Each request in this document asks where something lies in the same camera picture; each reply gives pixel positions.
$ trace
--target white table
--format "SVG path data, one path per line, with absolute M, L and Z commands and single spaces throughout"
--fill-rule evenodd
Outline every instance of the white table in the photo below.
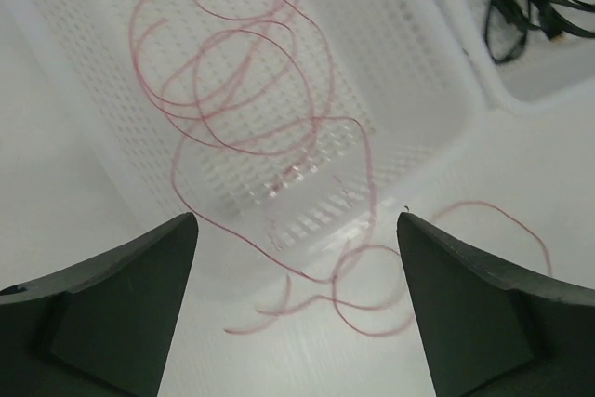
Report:
M 92 257 L 136 237 L 140 228 L 2 8 L 0 18 L 2 288 Z M 595 287 L 593 117 L 595 97 L 531 119 L 492 112 L 485 139 L 408 204 L 426 218 L 462 199 L 499 205 L 543 238 L 557 278 Z M 393 234 L 392 217 L 385 221 Z M 461 209 L 441 224 L 544 271 L 535 241 L 494 211 Z M 400 274 L 395 261 L 382 262 L 372 275 L 356 274 L 344 293 L 373 296 Z M 163 397 L 434 395 L 415 327 L 395 338 L 361 337 L 319 303 L 265 332 L 234 337 L 223 328 L 256 323 L 255 305 L 270 306 L 283 284 L 244 302 L 220 302 L 204 298 L 195 280 L 194 274 Z M 299 293 L 312 291 L 302 285 Z M 405 302 L 358 323 L 388 328 L 409 312 Z

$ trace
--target white surface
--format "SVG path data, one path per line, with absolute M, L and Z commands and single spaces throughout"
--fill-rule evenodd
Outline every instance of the white surface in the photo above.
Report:
M 562 42 L 551 43 L 544 34 L 531 32 L 526 51 L 520 58 L 495 66 L 483 42 L 488 0 L 435 1 L 468 52 L 494 104 L 516 113 L 535 113 L 570 99 L 589 98 L 595 87 L 592 70 L 595 43 L 592 40 L 565 35 Z M 569 8 L 563 8 L 561 13 L 587 30 L 595 29 L 593 14 Z M 497 13 L 491 30 L 494 53 L 505 54 L 517 34 Z
M 5 11 L 0 18 L 3 287 L 91 257 L 140 229 Z M 500 205 L 544 239 L 556 277 L 595 287 L 593 116 L 595 99 L 532 119 L 493 113 L 487 138 L 409 205 L 426 218 L 460 199 Z M 543 269 L 535 242 L 489 210 L 460 210 L 443 223 L 477 245 Z M 383 268 L 368 266 L 345 293 L 385 293 L 378 282 L 401 269 L 392 262 Z M 196 280 L 194 274 L 161 397 L 433 395 L 415 329 L 393 339 L 360 337 L 319 304 L 260 335 L 228 336 L 223 327 L 255 322 L 253 306 L 274 302 L 281 285 L 270 297 L 265 291 L 233 303 L 204 298 Z M 406 312 L 404 306 L 403 313 L 367 316 L 363 323 L 388 326 Z
M 170 179 L 181 135 L 143 95 L 132 73 L 127 32 L 138 1 L 7 0 L 117 189 L 148 229 L 184 209 Z M 201 2 L 235 18 L 262 14 L 262 0 Z M 377 199 L 382 201 L 411 195 L 436 165 L 452 161 L 475 138 L 483 118 L 483 93 L 431 0 L 296 2 L 323 30 L 319 33 L 298 14 L 288 22 L 297 40 L 295 59 L 307 83 L 301 82 L 297 70 L 290 70 L 249 107 L 209 119 L 222 139 L 243 140 L 307 117 L 308 85 L 314 115 L 349 116 L 366 128 Z M 267 19 L 284 21 L 288 11 L 285 7 Z M 189 0 L 148 0 L 138 15 L 133 40 L 163 18 L 167 22 L 141 55 L 146 80 L 157 91 L 195 57 L 209 36 L 249 22 L 214 19 Z M 291 52 L 288 36 L 286 29 L 272 27 L 271 38 Z M 326 40 L 331 57 L 324 50 Z M 199 93 L 217 90 L 246 60 L 247 47 L 245 37 L 234 37 L 210 52 L 215 56 L 201 65 Z M 240 98 L 232 104 L 241 102 L 242 95 L 256 94 L 286 63 L 278 49 L 269 47 L 258 49 Z M 329 60 L 334 61 L 332 69 Z M 334 78 L 336 85 L 331 87 Z M 193 78 L 185 74 L 181 80 L 167 99 L 188 101 Z M 333 90 L 332 109 L 324 112 L 327 92 Z M 188 108 L 169 109 L 185 117 L 198 115 Z M 182 128 L 189 125 L 186 119 L 173 121 Z M 258 157 L 187 143 L 184 162 L 176 171 L 184 198 L 197 212 L 292 265 L 309 265 L 325 251 L 340 249 L 350 232 L 361 230 L 356 218 L 368 211 L 364 139 L 349 120 L 321 121 L 305 163 L 298 162 L 304 145 L 289 155 Z M 291 127 L 246 149 L 282 152 L 303 139 L 310 127 L 311 123 Z M 192 134 L 218 144 L 203 126 Z M 274 191 L 273 185 L 279 184 L 284 187 Z M 209 244 L 197 255 L 200 268 L 218 289 L 227 286 L 230 294 L 245 293 L 279 279 L 277 269 L 236 239 L 229 236 L 216 243 L 219 235 L 209 230 L 203 237 Z

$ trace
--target white container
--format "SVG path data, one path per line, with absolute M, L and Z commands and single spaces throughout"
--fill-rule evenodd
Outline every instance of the white container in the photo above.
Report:
M 468 53 L 493 105 L 515 113 L 533 113 L 568 99 L 589 98 L 595 91 L 592 40 L 566 35 L 562 42 L 552 43 L 544 34 L 531 32 L 525 53 L 518 60 L 496 66 L 483 42 L 487 0 L 435 1 Z M 567 9 L 563 14 L 595 30 L 595 15 Z M 503 20 L 494 20 L 492 36 L 495 54 L 505 52 L 516 38 Z
M 114 184 L 149 229 L 188 207 L 170 178 L 180 133 L 151 104 L 133 71 L 127 31 L 138 1 L 6 0 Z M 263 0 L 201 2 L 229 14 L 242 10 L 243 17 L 257 15 L 263 5 Z M 145 51 L 149 83 L 163 82 L 208 35 L 229 28 L 189 5 L 189 0 L 154 0 L 139 16 L 137 40 L 151 24 L 168 19 Z M 320 24 L 335 61 L 325 67 L 321 36 L 304 21 L 292 23 L 298 62 L 312 91 L 328 86 L 334 67 L 330 114 L 355 117 L 365 126 L 378 202 L 402 203 L 476 139 L 485 101 L 464 54 L 432 0 L 300 0 L 299 8 Z M 237 47 L 209 60 L 211 76 L 203 85 L 232 73 L 242 53 Z M 283 65 L 274 52 L 265 54 L 251 76 L 274 75 Z M 230 141 L 301 118 L 304 94 L 296 79 L 284 77 L 274 95 L 211 126 Z M 176 93 L 191 96 L 187 88 L 179 86 Z M 322 107 L 316 101 L 323 96 L 315 96 L 314 108 Z M 298 126 L 275 134 L 267 150 L 286 148 L 300 132 Z M 285 171 L 294 154 L 257 157 L 184 147 L 176 177 L 190 205 L 296 269 L 326 250 L 343 248 L 365 226 L 370 191 L 356 125 L 325 121 L 307 163 L 297 164 L 291 176 Z M 204 221 L 200 225 L 196 269 L 215 285 L 211 289 L 242 294 L 285 273 L 237 237 Z

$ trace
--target tangled red wire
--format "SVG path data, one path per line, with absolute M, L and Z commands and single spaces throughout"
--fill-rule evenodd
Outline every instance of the tangled red wire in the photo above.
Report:
M 152 82 L 154 83 L 155 80 L 145 73 L 142 55 L 146 51 L 150 39 L 168 24 L 170 18 L 162 17 L 144 27 L 143 30 L 139 30 L 139 17 L 143 11 L 150 8 L 150 0 L 139 0 L 132 11 L 128 28 L 129 51 L 139 83 L 152 106 L 163 114 L 180 135 L 170 171 L 172 187 L 179 200 L 199 218 L 253 247 L 266 259 L 287 272 L 283 301 L 278 309 L 275 311 L 257 310 L 257 313 L 268 317 L 264 324 L 247 330 L 227 329 L 226 332 L 236 335 L 256 333 L 269 327 L 282 316 L 302 311 L 317 301 L 328 301 L 332 303 L 339 318 L 359 334 L 368 337 L 390 337 L 402 333 L 414 321 L 413 313 L 391 330 L 370 332 L 355 326 L 345 316 L 343 309 L 355 309 L 357 311 L 386 310 L 400 302 L 404 295 L 404 286 L 397 285 L 389 298 L 376 305 L 357 304 L 337 297 L 337 288 L 340 281 L 349 275 L 365 253 L 379 250 L 396 257 L 399 257 L 399 253 L 394 248 L 372 244 L 371 242 L 377 223 L 377 187 L 374 182 L 370 141 L 366 129 L 360 121 L 351 116 L 333 114 L 334 106 L 337 103 L 337 69 L 323 31 L 314 20 L 302 11 L 300 8 L 301 0 L 269 0 L 265 11 L 244 17 L 217 12 L 213 7 L 208 7 L 204 0 L 191 1 L 192 5 L 201 11 L 201 14 L 217 18 L 221 24 L 220 29 L 204 39 L 193 56 L 181 63 L 159 86 L 152 86 Z M 296 20 L 306 23 L 315 32 L 321 43 L 327 65 L 325 69 L 328 72 L 323 94 L 320 91 L 315 92 L 316 89 L 311 85 L 311 80 L 298 60 L 299 48 L 298 34 L 295 30 Z M 288 44 L 285 46 L 275 39 L 275 35 L 279 31 L 288 36 L 288 39 L 285 39 Z M 213 54 L 221 51 L 222 46 L 229 43 L 232 38 L 239 36 L 245 38 L 248 43 L 240 62 L 219 86 L 209 93 L 205 93 L 207 91 L 205 86 L 212 87 L 215 81 L 201 76 L 202 68 L 208 63 L 209 58 L 213 58 Z M 250 70 L 254 71 L 255 67 L 256 70 L 258 69 L 258 52 L 264 46 L 270 46 L 279 55 L 282 55 L 285 63 L 278 67 L 276 73 L 273 73 L 261 88 L 246 97 L 242 87 L 248 81 Z M 297 76 L 303 88 L 304 94 L 301 98 L 304 101 L 303 110 L 305 113 L 303 116 L 291 117 L 292 119 L 286 123 L 270 123 L 269 128 L 266 130 L 256 134 L 252 133 L 241 139 L 225 139 L 221 131 L 216 131 L 217 126 L 214 123 L 217 119 L 239 112 L 243 108 L 260 104 L 259 101 L 282 83 L 290 73 Z M 171 93 L 172 86 L 184 76 L 190 76 L 192 82 L 191 92 L 182 100 L 176 99 L 176 96 Z M 271 185 L 271 192 L 277 193 L 282 185 L 291 179 L 297 168 L 309 162 L 316 151 L 322 129 L 324 126 L 333 123 L 355 126 L 361 135 L 364 147 L 368 221 L 361 242 L 356 246 L 351 246 L 355 245 L 353 242 L 345 244 L 335 267 L 327 277 L 314 277 L 284 264 L 245 235 L 225 227 L 210 218 L 204 211 L 196 209 L 179 187 L 179 163 L 183 157 L 185 146 L 190 143 L 209 148 L 212 151 L 242 153 L 250 157 L 264 157 L 266 159 L 280 157 L 283 160 L 289 157 L 290 162 L 279 173 L 280 179 Z M 297 141 L 293 141 L 285 147 L 279 147 L 281 142 L 285 141 L 285 139 L 281 138 L 283 134 L 295 131 L 300 135 Z M 278 145 L 274 146 L 273 144 L 272 149 L 263 149 L 266 146 L 263 143 L 269 141 L 273 141 L 275 144 L 278 143 Z M 271 238 L 271 241 L 276 247 L 273 238 Z M 329 295 L 315 295 L 303 302 L 290 305 L 292 292 L 290 273 L 312 283 L 329 286 Z

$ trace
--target white basket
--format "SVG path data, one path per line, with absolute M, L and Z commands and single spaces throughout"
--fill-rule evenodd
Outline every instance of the white basket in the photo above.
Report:
M 138 0 L 6 1 L 139 221 L 150 228 L 187 211 L 170 180 L 180 134 L 142 92 L 127 50 L 127 26 Z M 152 39 L 143 63 L 150 76 L 163 80 L 221 22 L 188 8 L 188 0 L 155 2 L 140 19 L 143 26 L 165 16 L 169 22 Z M 263 0 L 205 2 L 249 14 Z M 432 0 L 302 0 L 299 6 L 326 31 L 336 61 L 333 115 L 357 118 L 371 135 L 379 202 L 403 200 L 475 139 L 483 93 Z M 321 38 L 307 24 L 295 28 L 299 61 L 312 90 L 322 90 L 330 69 L 324 68 Z M 237 55 L 228 50 L 211 60 L 214 82 L 230 73 Z M 260 64 L 257 78 L 275 73 L 280 62 L 268 54 Z M 213 126 L 229 140 L 303 114 L 295 81 L 287 76 L 274 98 Z M 298 131 L 267 144 L 286 147 Z M 187 151 L 177 171 L 184 197 L 282 262 L 303 268 L 361 231 L 358 218 L 369 209 L 369 188 L 356 126 L 325 124 L 308 163 L 291 178 L 282 171 L 293 160 L 198 145 Z M 284 187 L 271 194 L 275 182 Z M 254 248 L 203 224 L 196 265 L 202 277 L 231 293 L 284 274 Z
M 479 75 L 488 99 L 516 113 L 540 112 L 567 99 L 592 96 L 595 90 L 595 43 L 565 36 L 551 43 L 542 33 L 530 33 L 525 53 L 516 61 L 496 66 L 483 42 L 487 0 L 435 0 L 446 16 Z M 564 10 L 571 21 L 595 30 L 595 15 Z M 510 48 L 516 36 L 502 20 L 494 21 L 496 54 Z

